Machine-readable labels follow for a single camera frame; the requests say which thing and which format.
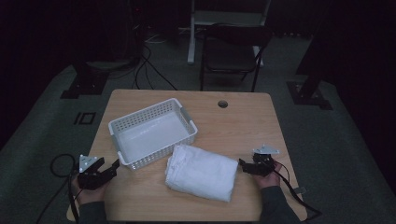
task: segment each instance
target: gray carpet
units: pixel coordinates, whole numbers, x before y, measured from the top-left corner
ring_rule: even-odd
[[[149,59],[181,91],[199,90],[199,62],[187,64],[188,37],[178,43],[154,38],[147,43]],[[197,43],[199,55],[201,43]],[[370,152],[333,85],[322,82],[320,90],[333,110],[295,105],[286,82],[304,81],[295,76],[309,40],[274,38],[264,52],[256,91],[271,94],[304,200],[323,216],[322,223],[396,223],[396,200],[378,171]],[[101,67],[114,64],[96,63]],[[172,88],[148,66],[148,79],[156,90]],[[88,154],[111,92],[131,89],[134,72],[111,74],[102,95],[60,99],[76,73],[66,67],[36,102],[28,117],[0,151],[0,223],[34,223],[63,180],[50,172],[51,160],[62,153],[76,158]],[[249,91],[251,78],[242,84],[209,79],[206,91]],[[141,89],[150,89],[145,67],[139,72]],[[96,113],[91,125],[75,124],[78,113]],[[56,163],[57,172],[67,173],[70,161]],[[70,223],[65,190],[54,200],[41,223]]]

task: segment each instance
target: white plastic basket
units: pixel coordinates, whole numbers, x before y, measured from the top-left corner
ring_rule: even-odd
[[[190,145],[198,133],[191,117],[175,99],[169,99],[108,123],[120,161],[139,169]]]

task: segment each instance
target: dark background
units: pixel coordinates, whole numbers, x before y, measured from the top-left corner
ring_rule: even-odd
[[[222,1],[197,0],[197,8],[254,11],[263,4]],[[18,0],[2,1],[0,8],[3,147],[52,78],[70,64],[70,44],[84,61],[130,59],[137,51],[130,42],[136,25],[176,38],[177,27],[189,26],[191,5],[185,0]],[[313,36],[297,74],[321,75],[336,86],[394,191],[395,13],[390,0],[274,0],[266,23],[278,37]]]

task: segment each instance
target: chair leg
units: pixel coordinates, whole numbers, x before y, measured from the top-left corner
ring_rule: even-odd
[[[257,76],[259,75],[259,70],[260,70],[260,61],[258,62],[256,66],[256,71],[254,72],[254,79],[253,79],[253,84],[251,86],[251,92],[254,92],[254,89],[256,88],[256,81],[257,81]]]
[[[201,70],[200,70],[200,73],[199,73],[199,79],[201,81],[200,91],[204,90],[204,72],[205,72],[205,66],[204,66],[204,63],[201,62]]]

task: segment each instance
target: basket handle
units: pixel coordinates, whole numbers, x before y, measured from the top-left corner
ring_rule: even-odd
[[[187,113],[187,110],[186,110],[184,107],[181,107],[181,108],[180,108],[180,112],[181,112],[181,115],[184,117],[184,119],[185,119],[187,122],[192,121],[192,119],[191,119],[189,113]]]

